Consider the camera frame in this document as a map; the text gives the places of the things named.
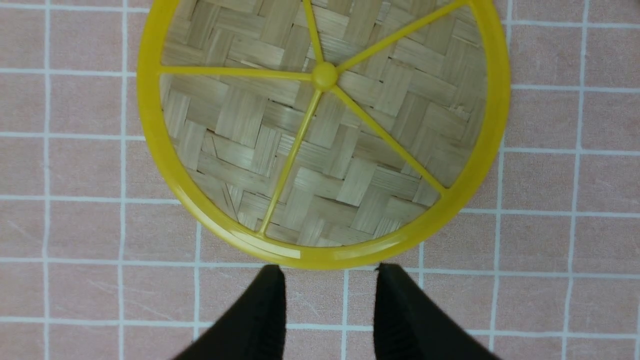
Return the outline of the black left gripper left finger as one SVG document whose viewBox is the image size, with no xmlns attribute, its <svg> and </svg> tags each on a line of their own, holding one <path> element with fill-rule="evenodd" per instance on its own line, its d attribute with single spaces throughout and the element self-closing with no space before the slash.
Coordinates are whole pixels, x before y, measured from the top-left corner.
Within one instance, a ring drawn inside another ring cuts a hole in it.
<svg viewBox="0 0 640 360">
<path fill-rule="evenodd" d="M 285 275 L 265 265 L 242 295 L 176 360 L 282 360 L 286 344 Z"/>
</svg>

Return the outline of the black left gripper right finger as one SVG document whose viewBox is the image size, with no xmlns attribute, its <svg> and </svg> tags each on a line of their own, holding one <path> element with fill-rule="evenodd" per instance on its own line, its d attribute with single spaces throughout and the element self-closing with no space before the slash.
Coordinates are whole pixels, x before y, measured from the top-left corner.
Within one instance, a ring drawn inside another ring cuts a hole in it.
<svg viewBox="0 0 640 360">
<path fill-rule="evenodd" d="M 377 360 L 496 360 L 398 264 L 377 267 L 373 318 Z"/>
</svg>

